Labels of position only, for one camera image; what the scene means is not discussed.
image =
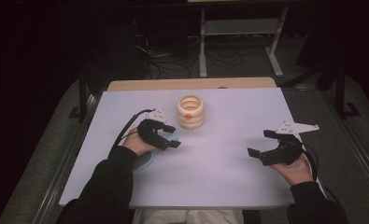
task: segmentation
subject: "person's left hand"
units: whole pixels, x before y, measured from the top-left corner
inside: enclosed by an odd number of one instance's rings
[[[137,133],[137,128],[133,128],[131,131],[129,131],[129,135],[125,138],[122,146],[131,149],[135,154],[137,154],[137,156],[156,149],[156,147],[145,143],[141,139],[141,137]]]

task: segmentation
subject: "hand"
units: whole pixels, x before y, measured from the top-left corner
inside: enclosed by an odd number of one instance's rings
[[[271,167],[283,175],[283,177],[291,186],[303,182],[313,181],[309,162],[304,154],[302,154],[298,160],[290,165],[274,164],[271,165]]]
[[[122,146],[131,149],[135,154],[137,154],[137,156],[156,149],[141,139],[137,133],[137,128],[133,128],[131,131],[129,131],[129,135],[126,136]]]

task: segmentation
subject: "white table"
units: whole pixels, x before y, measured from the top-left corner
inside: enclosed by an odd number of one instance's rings
[[[196,130],[176,122],[176,102],[187,94],[206,104],[206,121]],[[59,204],[79,196],[121,128],[146,108],[164,108],[182,144],[156,153],[150,166],[135,172],[131,207],[264,209],[293,203],[283,177],[247,152],[276,148],[277,140],[263,137],[263,130],[292,120],[280,89],[256,88],[105,92]]]

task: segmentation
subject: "dark background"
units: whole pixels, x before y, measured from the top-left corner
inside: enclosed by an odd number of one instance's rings
[[[91,92],[97,94],[113,79],[145,75],[147,54],[134,47],[141,41],[135,37],[136,31],[150,38],[150,48],[164,50],[185,49],[187,35],[199,35],[195,34],[199,10],[169,13],[161,9],[139,14],[62,10],[108,7],[111,3],[97,4],[0,1],[0,215],[55,107],[79,74],[85,74]],[[312,68],[334,57],[369,97],[369,0],[292,7],[289,12],[284,33],[309,33],[298,63]],[[241,13],[225,16],[240,17]],[[139,22],[138,30],[133,30],[133,18]]]

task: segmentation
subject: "stacked rings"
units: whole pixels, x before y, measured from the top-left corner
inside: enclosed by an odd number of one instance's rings
[[[204,123],[204,101],[195,95],[186,95],[177,101],[178,124],[185,129],[196,129]]]

